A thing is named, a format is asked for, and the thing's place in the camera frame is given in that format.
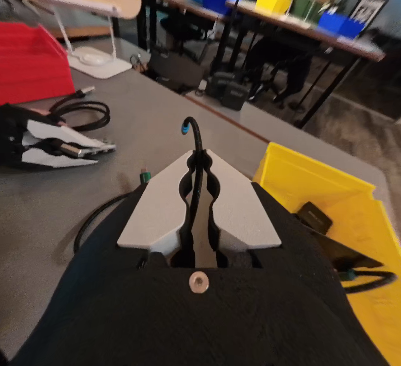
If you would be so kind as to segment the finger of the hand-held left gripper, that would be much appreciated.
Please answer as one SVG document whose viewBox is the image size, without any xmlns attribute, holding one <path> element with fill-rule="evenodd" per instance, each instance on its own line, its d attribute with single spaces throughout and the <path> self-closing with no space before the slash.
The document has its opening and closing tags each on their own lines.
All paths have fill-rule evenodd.
<svg viewBox="0 0 401 366">
<path fill-rule="evenodd" d="M 108 141 L 99 141 L 67 127 L 51 125 L 29 119 L 27 131 L 23 134 L 23 145 L 33 146 L 37 143 L 55 144 L 66 151 L 115 151 L 116 145 Z"/>
<path fill-rule="evenodd" d="M 22 154 L 21 161 L 27 164 L 51 167 L 72 168 L 97 164 L 97 160 L 70 158 L 66 155 L 51 155 L 42 149 L 30 148 Z"/>
</svg>

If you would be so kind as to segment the yellow plastic bin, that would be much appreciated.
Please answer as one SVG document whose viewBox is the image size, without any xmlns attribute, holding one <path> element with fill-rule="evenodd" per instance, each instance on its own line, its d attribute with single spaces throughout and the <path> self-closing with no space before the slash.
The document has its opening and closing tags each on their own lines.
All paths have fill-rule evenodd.
<svg viewBox="0 0 401 366">
<path fill-rule="evenodd" d="M 270 143 L 253 177 L 290 213 L 311 202 L 333 222 L 328 236 L 397 275 L 385 287 L 348 296 L 359 322 L 390 365 L 401 364 L 401 252 L 375 185 Z"/>
<path fill-rule="evenodd" d="M 285 15 L 293 0 L 257 0 L 255 8 L 260 11 L 266 11 L 276 15 Z"/>
</svg>

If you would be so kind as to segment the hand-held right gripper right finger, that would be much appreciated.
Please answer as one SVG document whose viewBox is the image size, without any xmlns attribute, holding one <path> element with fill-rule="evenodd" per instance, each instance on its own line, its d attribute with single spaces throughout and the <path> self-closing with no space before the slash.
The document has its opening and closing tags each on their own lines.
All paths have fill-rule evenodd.
<svg viewBox="0 0 401 366">
<path fill-rule="evenodd" d="M 252 267 L 252 251 L 282 245 L 250 179 L 210 149 L 204 150 L 204 171 L 212 196 L 208 241 L 217 267 L 229 267 L 236 260 Z"/>
</svg>

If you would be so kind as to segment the black flat adapter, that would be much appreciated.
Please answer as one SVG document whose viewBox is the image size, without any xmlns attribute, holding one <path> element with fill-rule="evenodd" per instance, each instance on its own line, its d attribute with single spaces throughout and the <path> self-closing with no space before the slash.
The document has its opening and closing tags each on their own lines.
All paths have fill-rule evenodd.
<svg viewBox="0 0 401 366">
<path fill-rule="evenodd" d="M 305 226 L 322 235 L 327 235 L 333 225 L 332 219 L 312 202 L 304 203 L 295 216 Z"/>
</svg>

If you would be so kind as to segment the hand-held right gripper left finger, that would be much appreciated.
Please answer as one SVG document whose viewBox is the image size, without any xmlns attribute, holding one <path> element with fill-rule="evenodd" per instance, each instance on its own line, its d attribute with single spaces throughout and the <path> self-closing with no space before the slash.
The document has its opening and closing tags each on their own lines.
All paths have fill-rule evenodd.
<svg viewBox="0 0 401 366">
<path fill-rule="evenodd" d="M 120 248 L 171 257 L 175 267 L 194 267 L 192 222 L 187 196 L 193 189 L 196 153 L 190 150 L 147 183 L 118 238 Z"/>
</svg>

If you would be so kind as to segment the black light stand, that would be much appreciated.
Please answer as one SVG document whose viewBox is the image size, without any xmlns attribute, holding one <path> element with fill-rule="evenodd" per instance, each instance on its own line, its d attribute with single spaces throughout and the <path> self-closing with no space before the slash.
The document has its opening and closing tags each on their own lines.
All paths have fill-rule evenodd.
<svg viewBox="0 0 401 366">
<path fill-rule="evenodd" d="M 211 68 L 210 68 L 210 73 L 211 74 L 214 74 L 215 72 L 218 72 L 218 70 L 219 70 L 219 68 L 220 68 L 220 66 L 222 64 L 223 57 L 224 57 L 224 54 L 225 54 L 225 49 L 226 49 L 227 44 L 228 44 L 228 38 L 229 38 L 231 29 L 233 27 L 233 23 L 234 23 L 235 18 L 236 18 L 238 2 L 239 2 L 239 0 L 235 0 L 234 6 L 232 7 L 231 16 L 229 18 L 229 21 L 228 21 L 228 23 L 225 24 L 225 27 L 223 29 L 223 33 L 222 33 L 222 36 L 221 36 L 221 39 L 220 39 L 220 43 L 219 43 L 219 46 L 218 46 L 218 49 L 217 49 L 217 53 L 216 53 L 216 56 L 215 56 L 214 61 L 213 61 L 212 65 L 211 65 Z"/>
</svg>

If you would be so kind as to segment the black rounded case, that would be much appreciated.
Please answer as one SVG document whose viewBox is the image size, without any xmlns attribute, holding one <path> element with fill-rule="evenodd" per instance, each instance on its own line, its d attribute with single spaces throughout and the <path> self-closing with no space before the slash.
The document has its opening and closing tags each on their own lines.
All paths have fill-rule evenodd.
<svg viewBox="0 0 401 366">
<path fill-rule="evenodd" d="M 221 104 L 223 107 L 240 111 L 244 103 L 248 100 L 250 88 L 235 82 L 228 83 Z"/>
<path fill-rule="evenodd" d="M 207 96 L 221 99 L 229 83 L 234 82 L 236 75 L 229 72 L 216 72 L 209 76 L 205 88 Z"/>
</svg>

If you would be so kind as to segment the black equipment case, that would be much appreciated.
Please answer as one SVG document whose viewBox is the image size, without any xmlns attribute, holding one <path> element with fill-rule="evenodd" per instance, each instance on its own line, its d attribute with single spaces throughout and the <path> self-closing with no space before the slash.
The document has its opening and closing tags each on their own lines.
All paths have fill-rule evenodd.
<svg viewBox="0 0 401 366">
<path fill-rule="evenodd" d="M 204 79 L 204 69 L 177 53 L 153 51 L 146 75 L 169 90 L 184 94 L 199 87 Z"/>
</svg>

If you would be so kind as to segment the black bin divider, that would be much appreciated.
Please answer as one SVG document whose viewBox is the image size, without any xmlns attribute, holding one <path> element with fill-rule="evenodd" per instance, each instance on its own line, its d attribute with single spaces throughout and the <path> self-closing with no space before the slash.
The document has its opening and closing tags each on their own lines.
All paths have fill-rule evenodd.
<svg viewBox="0 0 401 366">
<path fill-rule="evenodd" d="M 306 230 L 315 238 L 320 245 L 323 253 L 328 257 L 334 269 L 339 272 L 345 272 L 352 268 L 378 268 L 384 264 L 360 253 L 346 245 L 327 237 L 310 227 Z"/>
</svg>

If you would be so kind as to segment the white round disc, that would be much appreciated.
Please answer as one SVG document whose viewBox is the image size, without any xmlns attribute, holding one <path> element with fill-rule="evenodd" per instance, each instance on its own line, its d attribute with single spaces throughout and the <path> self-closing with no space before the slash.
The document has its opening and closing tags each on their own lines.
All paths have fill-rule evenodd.
<svg viewBox="0 0 401 366">
<path fill-rule="evenodd" d="M 103 56 L 101 54 L 95 54 L 95 53 L 85 53 L 83 55 L 79 56 L 79 60 L 81 63 L 87 65 L 87 66 L 103 66 L 106 63 L 108 63 L 111 58 L 107 56 Z"/>
</svg>

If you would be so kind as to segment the framed black white tag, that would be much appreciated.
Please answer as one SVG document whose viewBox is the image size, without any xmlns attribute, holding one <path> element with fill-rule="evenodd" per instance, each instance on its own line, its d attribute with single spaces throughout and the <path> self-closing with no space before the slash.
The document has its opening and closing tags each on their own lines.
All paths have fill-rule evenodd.
<svg viewBox="0 0 401 366">
<path fill-rule="evenodd" d="M 368 28 L 389 0 L 358 0 L 349 13 L 349 18 L 362 23 L 363 29 Z"/>
</svg>

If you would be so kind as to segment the red plastic bin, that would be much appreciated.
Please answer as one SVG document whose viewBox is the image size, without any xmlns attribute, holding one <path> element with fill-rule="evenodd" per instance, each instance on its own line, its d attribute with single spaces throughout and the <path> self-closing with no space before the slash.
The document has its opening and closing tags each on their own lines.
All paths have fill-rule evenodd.
<svg viewBox="0 0 401 366">
<path fill-rule="evenodd" d="M 41 25 L 0 23 L 0 104 L 75 92 L 67 53 Z"/>
</svg>

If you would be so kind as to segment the black cable blue collar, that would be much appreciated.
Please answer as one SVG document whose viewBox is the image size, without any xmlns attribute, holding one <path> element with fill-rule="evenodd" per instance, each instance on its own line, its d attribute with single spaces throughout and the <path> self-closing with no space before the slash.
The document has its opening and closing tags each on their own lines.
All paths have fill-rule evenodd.
<svg viewBox="0 0 401 366">
<path fill-rule="evenodd" d="M 187 117 L 184 119 L 181 127 L 182 134 L 187 134 L 190 127 L 192 127 L 193 130 L 195 145 L 195 179 L 193 185 L 193 194 L 189 207 L 190 229 L 192 229 L 197 215 L 203 184 L 203 143 L 198 123 L 193 117 Z"/>
</svg>

